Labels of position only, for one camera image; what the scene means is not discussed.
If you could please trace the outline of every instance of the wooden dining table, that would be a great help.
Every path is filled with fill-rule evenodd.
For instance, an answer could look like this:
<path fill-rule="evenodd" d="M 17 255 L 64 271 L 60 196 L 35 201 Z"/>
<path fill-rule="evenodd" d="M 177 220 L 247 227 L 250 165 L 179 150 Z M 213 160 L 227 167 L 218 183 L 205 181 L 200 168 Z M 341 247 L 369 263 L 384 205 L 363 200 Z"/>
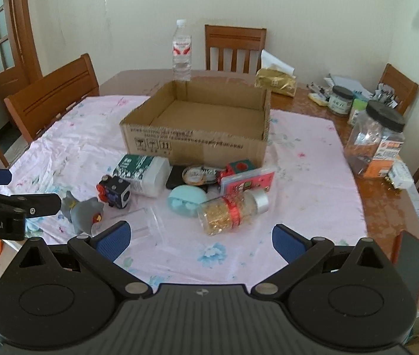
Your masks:
<path fill-rule="evenodd" d="M 231 84 L 254 85 L 255 76 L 219 71 L 192 70 L 191 78 Z M 100 85 L 101 96 L 145 95 L 151 96 L 159 87 L 172 80 L 171 70 L 127 70 L 116 74 Z M 309 91 L 299 87 L 294 98 L 272 93 L 272 109 L 302 113 L 333 121 L 338 135 L 346 144 L 352 127 L 346 117 L 340 117 L 308 98 Z M 419 219 L 407 191 L 394 190 L 382 179 L 356 178 L 369 237 L 375 239 L 388 257 L 392 256 L 395 237 L 406 230 L 419 238 Z"/>

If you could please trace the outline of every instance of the glass jar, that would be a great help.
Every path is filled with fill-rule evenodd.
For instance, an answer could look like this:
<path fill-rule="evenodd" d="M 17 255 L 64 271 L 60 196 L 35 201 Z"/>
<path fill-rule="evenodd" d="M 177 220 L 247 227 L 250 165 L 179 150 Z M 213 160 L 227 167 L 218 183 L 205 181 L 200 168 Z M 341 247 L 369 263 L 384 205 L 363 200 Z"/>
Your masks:
<path fill-rule="evenodd" d="M 405 142 L 404 127 L 405 119 L 396 110 L 369 101 L 344 148 L 352 172 L 362 178 L 384 178 Z"/>
<path fill-rule="evenodd" d="M 348 116 L 353 100 L 354 96 L 350 90 L 343 86 L 335 85 L 329 97 L 328 108 L 339 116 Z"/>
<path fill-rule="evenodd" d="M 265 191 L 249 189 L 204 202 L 198 209 L 198 218 L 204 231 L 212 236 L 250 222 L 268 209 L 269 198 Z"/>

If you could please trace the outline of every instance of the plastic bottle cap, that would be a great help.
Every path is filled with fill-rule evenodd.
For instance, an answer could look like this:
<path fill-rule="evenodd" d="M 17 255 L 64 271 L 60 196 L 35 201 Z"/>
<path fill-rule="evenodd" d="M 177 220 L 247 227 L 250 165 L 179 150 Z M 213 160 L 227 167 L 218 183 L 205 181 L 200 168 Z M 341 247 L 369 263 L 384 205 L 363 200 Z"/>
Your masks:
<path fill-rule="evenodd" d="M 369 101 L 366 112 L 371 118 L 394 132 L 403 132 L 405 128 L 405 118 L 399 112 L 380 101 Z"/>
<path fill-rule="evenodd" d="M 257 205 L 257 214 L 267 212 L 269 210 L 269 197 L 262 188 L 249 189 L 246 192 L 250 193 L 255 200 Z"/>
<path fill-rule="evenodd" d="M 342 97 L 345 100 L 353 100 L 354 99 L 354 95 L 353 95 L 352 91 L 350 91 L 347 88 L 344 88 L 343 86 L 335 85 L 332 88 L 332 92 L 334 94 L 336 94 L 337 96 Z"/>

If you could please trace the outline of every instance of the metal screw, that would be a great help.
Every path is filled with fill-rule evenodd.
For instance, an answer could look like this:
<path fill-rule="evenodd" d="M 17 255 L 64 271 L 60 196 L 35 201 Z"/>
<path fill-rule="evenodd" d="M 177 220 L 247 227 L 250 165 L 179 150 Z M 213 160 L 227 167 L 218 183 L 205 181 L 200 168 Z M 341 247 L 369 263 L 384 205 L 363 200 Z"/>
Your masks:
<path fill-rule="evenodd" d="M 273 283 L 259 283 L 255 286 L 255 290 L 261 295 L 274 295 L 279 288 Z"/>
<path fill-rule="evenodd" d="M 139 295 L 141 293 L 147 292 L 148 286 L 145 283 L 141 282 L 132 282 L 124 287 L 127 293 L 132 293 L 134 295 Z"/>

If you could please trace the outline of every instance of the red bottle label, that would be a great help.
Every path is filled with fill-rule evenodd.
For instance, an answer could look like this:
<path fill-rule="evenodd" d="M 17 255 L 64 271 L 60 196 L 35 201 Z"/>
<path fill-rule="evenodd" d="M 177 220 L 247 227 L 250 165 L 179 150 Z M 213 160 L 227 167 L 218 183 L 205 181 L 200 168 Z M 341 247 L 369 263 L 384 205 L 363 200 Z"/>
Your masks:
<path fill-rule="evenodd" d="M 189 55 L 191 53 L 190 41 L 174 41 L 173 42 L 173 55 Z"/>
<path fill-rule="evenodd" d="M 229 217 L 231 218 L 232 228 L 238 227 L 241 224 L 241 212 L 239 212 L 239 207 L 237 207 L 236 202 L 230 196 L 223 196 L 223 201 L 228 206 Z"/>

